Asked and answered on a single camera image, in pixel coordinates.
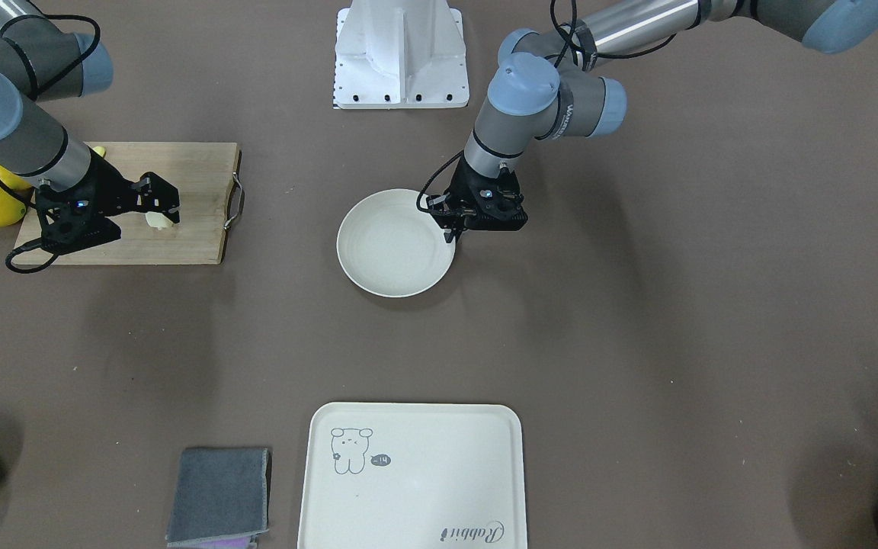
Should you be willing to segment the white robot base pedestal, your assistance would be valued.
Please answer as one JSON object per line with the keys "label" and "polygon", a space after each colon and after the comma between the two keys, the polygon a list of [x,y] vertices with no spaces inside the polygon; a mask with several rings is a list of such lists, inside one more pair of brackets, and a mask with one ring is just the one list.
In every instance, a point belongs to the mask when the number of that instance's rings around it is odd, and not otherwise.
{"label": "white robot base pedestal", "polygon": [[463,14],[446,1],[353,1],[337,13],[337,109],[469,103]]}

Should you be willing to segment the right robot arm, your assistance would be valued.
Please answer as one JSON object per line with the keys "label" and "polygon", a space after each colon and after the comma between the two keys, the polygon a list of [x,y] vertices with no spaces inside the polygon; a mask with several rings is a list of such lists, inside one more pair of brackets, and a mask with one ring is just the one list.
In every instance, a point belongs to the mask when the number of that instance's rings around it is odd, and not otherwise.
{"label": "right robot arm", "polygon": [[77,140],[40,104],[107,90],[113,65],[98,34],[70,34],[28,1],[0,1],[0,165],[35,190],[41,236],[65,255],[118,240],[113,217],[157,213],[180,222],[180,194],[157,174],[136,183]]}

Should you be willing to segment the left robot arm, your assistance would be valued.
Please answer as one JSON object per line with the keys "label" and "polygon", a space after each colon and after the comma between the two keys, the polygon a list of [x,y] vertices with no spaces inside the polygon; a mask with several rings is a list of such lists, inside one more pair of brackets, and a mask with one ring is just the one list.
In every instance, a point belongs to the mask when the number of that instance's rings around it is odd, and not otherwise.
{"label": "left robot arm", "polygon": [[596,65],[669,45],[707,21],[749,18],[820,53],[847,51],[878,29],[878,1],[620,1],[540,34],[503,39],[497,72],[441,194],[422,191],[419,211],[454,244],[467,230],[515,232],[527,222],[516,167],[532,140],[596,138],[619,129],[626,91]]}

